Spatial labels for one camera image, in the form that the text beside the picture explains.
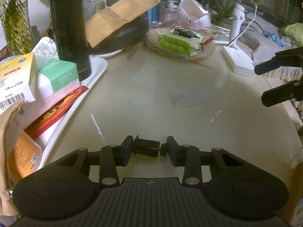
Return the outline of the black cylindrical lens piece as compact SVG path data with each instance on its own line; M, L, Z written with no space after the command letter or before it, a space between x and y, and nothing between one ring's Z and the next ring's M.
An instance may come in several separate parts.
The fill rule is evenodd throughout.
M148 157L166 157L167 144L160 144L159 141L142 139L137 136L134 140L133 153L145 155Z

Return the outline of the white power bank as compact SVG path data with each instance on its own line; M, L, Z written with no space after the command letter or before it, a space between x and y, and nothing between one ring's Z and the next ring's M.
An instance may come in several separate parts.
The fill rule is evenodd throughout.
M235 73L248 77L255 77L253 61L242 50L223 46L222 52Z

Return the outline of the white phone gimbal tripod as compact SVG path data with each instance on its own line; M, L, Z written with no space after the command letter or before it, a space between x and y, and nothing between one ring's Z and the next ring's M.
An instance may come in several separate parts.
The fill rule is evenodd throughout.
M241 5L242 0L236 0L236 5L233 10L233 21L232 21L232 28L230 31L229 36L229 44L228 47L231 47L236 40L240 37L240 28L242 23L245 21L245 8ZM257 11L257 6L261 5L261 0L250 0L252 4L255 5L255 11Z

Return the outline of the red envelope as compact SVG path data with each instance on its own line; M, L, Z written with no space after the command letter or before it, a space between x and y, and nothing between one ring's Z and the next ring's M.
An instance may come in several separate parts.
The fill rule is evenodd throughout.
M76 100L88 91L88 87L80 86L75 89L65 98L60 100L54 106L52 106L48 111L41 115L37 120L35 120L31 125L29 125L25 132L32 138L36 139L42 135L47 129L54 125L58 120L60 120L70 107L76 102Z

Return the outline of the white serving tray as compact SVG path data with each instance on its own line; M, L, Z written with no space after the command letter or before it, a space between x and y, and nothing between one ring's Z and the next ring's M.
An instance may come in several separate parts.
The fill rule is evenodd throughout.
M91 88L94 86L94 84L99 80L99 78L102 76L102 74L106 71L108 63L106 59L96 57L96 56L90 56L90 63L91 63L91 75L81 81L81 85L88 88L86 92L84 92L68 109L66 114L63 115L62 118L60 118L55 124L53 124L49 129L47 129L42 135L40 135L35 141L37 144L39 144L42 149L42 156L40 165L37 167L37 170L41 169L52 149L54 148L55 143L57 142L58 138L60 137L62 131L64 130L65 126L68 124L69 120L73 116L74 112L77 110L81 102L84 100L86 95L89 93Z

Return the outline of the orange snack packet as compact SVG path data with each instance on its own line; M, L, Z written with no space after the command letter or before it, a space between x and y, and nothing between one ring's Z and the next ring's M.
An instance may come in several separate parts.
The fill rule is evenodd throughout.
M26 133L20 133L9 155L9 169L17 179L35 172L42 159L42 148Z

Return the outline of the green tissue pack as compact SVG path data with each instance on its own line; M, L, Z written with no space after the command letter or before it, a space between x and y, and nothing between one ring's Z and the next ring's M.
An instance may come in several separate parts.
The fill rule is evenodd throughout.
M54 94L69 94L80 86L77 66L70 61L49 59L37 71L37 95L46 99Z

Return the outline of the glass snack plate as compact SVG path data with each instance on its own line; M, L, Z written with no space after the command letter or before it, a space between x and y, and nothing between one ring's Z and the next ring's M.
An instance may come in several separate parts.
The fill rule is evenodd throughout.
M216 50L212 36L180 27L151 29L145 42L159 54L194 62L209 58Z

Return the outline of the green wet wipes pack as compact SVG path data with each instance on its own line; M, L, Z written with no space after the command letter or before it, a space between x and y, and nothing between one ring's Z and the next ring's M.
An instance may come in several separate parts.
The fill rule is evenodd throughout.
M155 44L164 49L186 55L189 58L198 55L197 51L203 49L199 39L186 38L171 33L160 34Z

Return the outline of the white plastic bag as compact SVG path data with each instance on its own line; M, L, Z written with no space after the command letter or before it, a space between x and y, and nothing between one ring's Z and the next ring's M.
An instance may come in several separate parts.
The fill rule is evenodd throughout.
M181 0L178 6L179 19L197 27L211 27L210 14L196 0Z

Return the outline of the black zip case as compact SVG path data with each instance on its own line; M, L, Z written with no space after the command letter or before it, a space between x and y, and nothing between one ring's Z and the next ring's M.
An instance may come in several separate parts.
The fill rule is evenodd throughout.
M149 31L148 16L144 13L133 21L123 25L110 36L102 40L94 48L89 46L89 53L93 55L111 53L122 50L136 43Z

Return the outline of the yellow white medicine box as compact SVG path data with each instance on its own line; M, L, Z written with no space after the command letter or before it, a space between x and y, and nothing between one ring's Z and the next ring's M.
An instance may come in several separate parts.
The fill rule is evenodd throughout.
M37 61L33 52L1 64L1 112L18 100L35 101Z

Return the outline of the pink bottle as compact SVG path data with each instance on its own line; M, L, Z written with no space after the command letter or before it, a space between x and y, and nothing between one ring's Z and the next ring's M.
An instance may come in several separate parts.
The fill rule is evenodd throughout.
M178 18L178 6L177 1L168 1L168 7L164 10L164 22L175 20Z

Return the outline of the brown paper envelope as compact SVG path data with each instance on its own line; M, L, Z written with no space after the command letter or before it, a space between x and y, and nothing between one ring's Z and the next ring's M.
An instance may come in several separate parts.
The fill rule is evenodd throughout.
M87 41L95 47L106 37L160 3L159 0L119 0L96 12L85 24Z

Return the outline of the black thermos bottle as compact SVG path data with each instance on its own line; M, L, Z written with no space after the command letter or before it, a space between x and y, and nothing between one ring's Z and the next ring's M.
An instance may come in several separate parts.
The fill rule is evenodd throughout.
M80 81L91 73L83 0L50 0L54 40L60 60L76 64Z

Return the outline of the middle glass vase with plants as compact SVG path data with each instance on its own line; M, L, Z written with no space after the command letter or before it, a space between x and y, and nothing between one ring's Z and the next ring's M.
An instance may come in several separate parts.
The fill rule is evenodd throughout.
M34 45L28 0L1 0L1 23L11 55L29 53Z

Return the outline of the beige drawstring pouch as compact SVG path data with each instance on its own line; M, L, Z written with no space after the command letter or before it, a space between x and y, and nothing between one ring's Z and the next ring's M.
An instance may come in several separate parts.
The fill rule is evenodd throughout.
M14 216L18 214L9 193L9 190L12 189L12 184L8 166L9 152L6 147L5 135L15 114L19 112L23 104L23 100L18 100L1 114L1 215L4 216Z

